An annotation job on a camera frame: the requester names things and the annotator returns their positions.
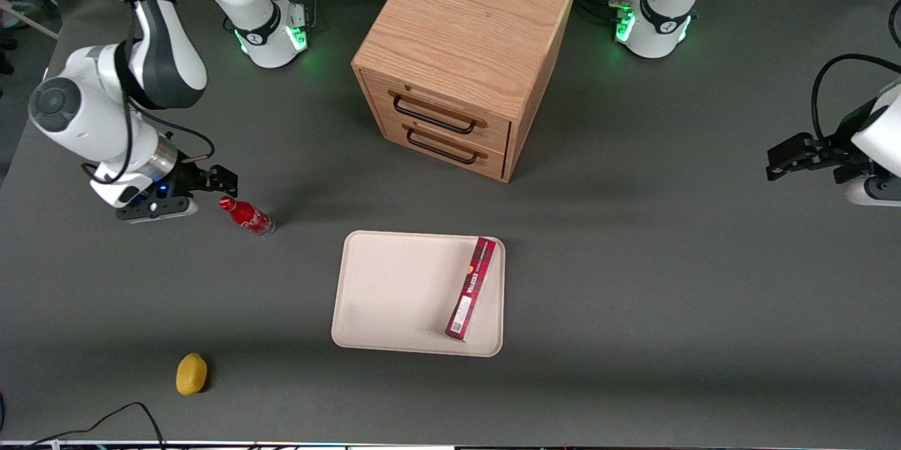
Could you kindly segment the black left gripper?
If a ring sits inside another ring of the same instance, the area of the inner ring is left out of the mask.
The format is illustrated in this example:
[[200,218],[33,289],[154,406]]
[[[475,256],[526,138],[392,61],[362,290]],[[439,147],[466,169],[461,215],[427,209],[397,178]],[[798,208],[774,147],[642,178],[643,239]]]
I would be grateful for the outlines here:
[[850,133],[834,132],[818,137],[807,132],[779,142],[767,152],[766,174],[769,182],[778,180],[789,173],[801,170],[833,170],[836,183],[846,183],[858,177],[874,174],[874,165],[868,155],[863,154],[852,143]]

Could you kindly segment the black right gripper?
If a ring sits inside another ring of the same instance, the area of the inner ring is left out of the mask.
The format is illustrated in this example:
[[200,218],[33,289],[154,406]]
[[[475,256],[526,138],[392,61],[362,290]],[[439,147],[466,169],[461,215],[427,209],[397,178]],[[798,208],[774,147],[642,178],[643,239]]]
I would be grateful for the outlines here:
[[189,196],[192,192],[219,192],[232,199],[238,197],[238,176],[222,165],[202,170],[195,163],[178,163],[173,170],[173,196]]

